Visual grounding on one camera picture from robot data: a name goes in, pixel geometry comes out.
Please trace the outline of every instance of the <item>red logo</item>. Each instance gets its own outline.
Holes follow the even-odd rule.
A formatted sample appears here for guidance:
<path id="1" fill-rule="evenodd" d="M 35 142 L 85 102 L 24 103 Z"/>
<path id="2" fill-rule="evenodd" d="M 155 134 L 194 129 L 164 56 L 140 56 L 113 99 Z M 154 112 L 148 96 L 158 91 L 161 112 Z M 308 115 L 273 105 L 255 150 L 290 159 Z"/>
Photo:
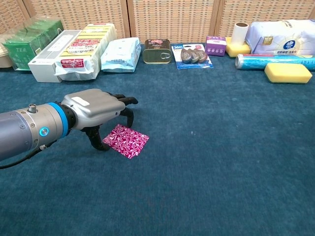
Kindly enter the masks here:
<path id="1" fill-rule="evenodd" d="M 78 68 L 84 67 L 83 59 L 64 59 L 61 60 L 63 68 Z"/>

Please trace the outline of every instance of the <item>sponge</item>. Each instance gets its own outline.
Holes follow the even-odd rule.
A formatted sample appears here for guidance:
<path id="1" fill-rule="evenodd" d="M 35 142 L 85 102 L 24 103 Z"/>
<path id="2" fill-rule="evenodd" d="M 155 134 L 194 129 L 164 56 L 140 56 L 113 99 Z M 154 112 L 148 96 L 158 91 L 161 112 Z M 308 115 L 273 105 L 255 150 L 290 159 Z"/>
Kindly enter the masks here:
<path id="1" fill-rule="evenodd" d="M 302 64 L 268 63 L 265 74 L 272 83 L 306 84 L 312 77 Z"/>
<path id="2" fill-rule="evenodd" d="M 251 53 L 251 48 L 249 45 L 244 42 L 243 45 L 235 45 L 231 44 L 231 37 L 226 37 L 226 52 L 231 58 L 237 57 L 239 54 L 250 54 Z"/>

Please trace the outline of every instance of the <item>paper towel roll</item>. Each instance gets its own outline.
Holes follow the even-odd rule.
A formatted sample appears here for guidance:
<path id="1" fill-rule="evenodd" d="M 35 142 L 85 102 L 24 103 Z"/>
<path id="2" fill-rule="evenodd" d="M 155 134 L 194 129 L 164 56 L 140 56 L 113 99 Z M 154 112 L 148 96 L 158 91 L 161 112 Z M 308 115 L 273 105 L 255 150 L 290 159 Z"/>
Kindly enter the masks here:
<path id="1" fill-rule="evenodd" d="M 236 23 L 232 34 L 231 44 L 243 45 L 248 30 L 248 24 Z"/>

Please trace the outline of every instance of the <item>blue carpet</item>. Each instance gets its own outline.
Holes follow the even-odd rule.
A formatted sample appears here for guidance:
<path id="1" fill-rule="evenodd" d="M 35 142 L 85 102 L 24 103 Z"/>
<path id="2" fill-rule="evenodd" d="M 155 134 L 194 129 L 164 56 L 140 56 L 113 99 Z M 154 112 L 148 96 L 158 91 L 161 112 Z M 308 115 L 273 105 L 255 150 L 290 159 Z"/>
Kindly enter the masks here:
<path id="1" fill-rule="evenodd" d="M 0 234 L 315 235 L 315 78 L 272 84 L 227 56 L 212 61 L 177 70 L 140 58 L 133 74 L 61 84 L 0 70 L 0 112 L 98 88 L 136 97 L 132 128 L 150 137 L 128 160 L 72 131 L 0 171 Z M 126 119 L 103 125 L 102 137 L 117 123 Z"/>

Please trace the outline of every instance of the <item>tin can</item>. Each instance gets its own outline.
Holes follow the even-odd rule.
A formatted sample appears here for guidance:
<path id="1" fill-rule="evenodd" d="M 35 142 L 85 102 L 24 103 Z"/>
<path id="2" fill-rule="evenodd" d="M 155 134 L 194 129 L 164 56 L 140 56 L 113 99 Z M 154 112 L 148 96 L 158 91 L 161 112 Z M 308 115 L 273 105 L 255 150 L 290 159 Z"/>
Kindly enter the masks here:
<path id="1" fill-rule="evenodd" d="M 171 44 L 168 39 L 147 39 L 142 53 L 143 61 L 149 64 L 170 63 Z"/>

